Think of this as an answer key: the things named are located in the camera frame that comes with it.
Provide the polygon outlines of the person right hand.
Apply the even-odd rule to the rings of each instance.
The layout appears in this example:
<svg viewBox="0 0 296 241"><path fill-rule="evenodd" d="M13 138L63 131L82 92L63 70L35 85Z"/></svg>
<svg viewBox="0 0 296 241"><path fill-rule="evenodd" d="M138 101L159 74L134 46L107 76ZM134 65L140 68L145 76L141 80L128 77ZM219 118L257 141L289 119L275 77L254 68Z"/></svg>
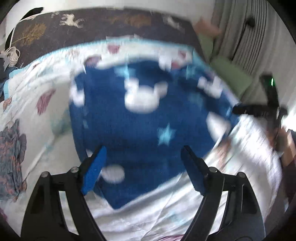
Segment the person right hand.
<svg viewBox="0 0 296 241"><path fill-rule="evenodd" d="M277 152L283 167L287 167L295 160L295 142L291 130L276 128L272 147Z"/></svg>

